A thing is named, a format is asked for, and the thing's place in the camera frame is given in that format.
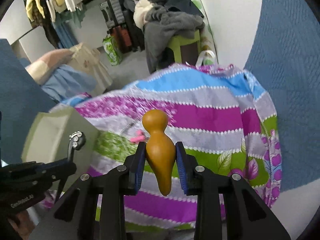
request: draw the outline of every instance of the beige box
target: beige box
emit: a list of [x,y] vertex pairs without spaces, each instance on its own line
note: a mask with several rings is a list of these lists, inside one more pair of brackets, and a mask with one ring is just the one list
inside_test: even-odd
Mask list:
[[[51,163],[67,157],[70,135],[81,131],[85,134],[86,143],[80,151],[75,151],[73,162],[76,173],[69,176],[64,191],[67,190],[83,173],[88,170],[95,141],[99,130],[83,118],[74,108],[66,107],[54,113],[38,113],[22,152],[22,161]],[[55,182],[52,189],[57,189]]]

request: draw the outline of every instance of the pink toy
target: pink toy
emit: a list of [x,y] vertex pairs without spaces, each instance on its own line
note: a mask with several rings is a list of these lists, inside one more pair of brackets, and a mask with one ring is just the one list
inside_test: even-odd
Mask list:
[[144,136],[144,133],[142,130],[137,131],[137,137],[133,137],[130,139],[130,142],[138,144],[139,142],[144,142],[146,140],[146,137]]

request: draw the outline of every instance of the blue curtain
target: blue curtain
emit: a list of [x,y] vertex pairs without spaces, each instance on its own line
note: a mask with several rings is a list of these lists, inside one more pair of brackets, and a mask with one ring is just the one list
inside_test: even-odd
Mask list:
[[59,26],[53,24],[53,27],[56,30],[61,41],[59,43],[59,47],[61,49],[70,49],[72,46],[78,44],[78,41],[65,23],[61,23]]

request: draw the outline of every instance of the gray blanket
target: gray blanket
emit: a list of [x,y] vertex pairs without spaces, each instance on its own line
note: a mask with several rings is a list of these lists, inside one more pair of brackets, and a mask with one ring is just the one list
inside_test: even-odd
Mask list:
[[193,39],[195,30],[203,25],[202,17],[185,12],[168,12],[156,5],[145,17],[144,41],[150,73],[156,71],[159,57],[174,35]]

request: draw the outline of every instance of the green stool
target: green stool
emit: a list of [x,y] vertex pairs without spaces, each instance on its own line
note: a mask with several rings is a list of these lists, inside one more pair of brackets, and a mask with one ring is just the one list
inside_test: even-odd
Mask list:
[[195,31],[194,39],[187,39],[180,35],[173,36],[167,46],[173,51],[176,63],[195,65],[201,52],[199,30]]

